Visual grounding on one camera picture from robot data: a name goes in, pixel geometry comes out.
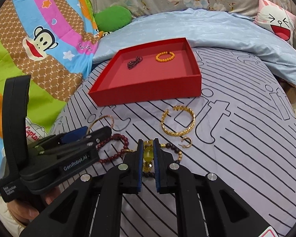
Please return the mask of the left hand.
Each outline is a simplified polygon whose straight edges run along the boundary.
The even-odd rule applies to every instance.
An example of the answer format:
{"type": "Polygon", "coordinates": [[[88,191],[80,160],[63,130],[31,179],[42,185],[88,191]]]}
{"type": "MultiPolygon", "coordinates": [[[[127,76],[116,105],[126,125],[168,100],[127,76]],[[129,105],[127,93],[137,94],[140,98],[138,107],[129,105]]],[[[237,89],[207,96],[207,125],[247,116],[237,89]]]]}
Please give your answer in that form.
{"type": "MultiPolygon", "coordinates": [[[[59,195],[61,191],[59,187],[54,187],[44,194],[41,198],[45,200],[45,204],[51,204],[59,195]]],[[[7,203],[7,208],[10,214],[20,223],[26,225],[30,223],[31,220],[34,220],[39,212],[34,207],[30,206],[27,203],[13,200],[7,203]]]]}

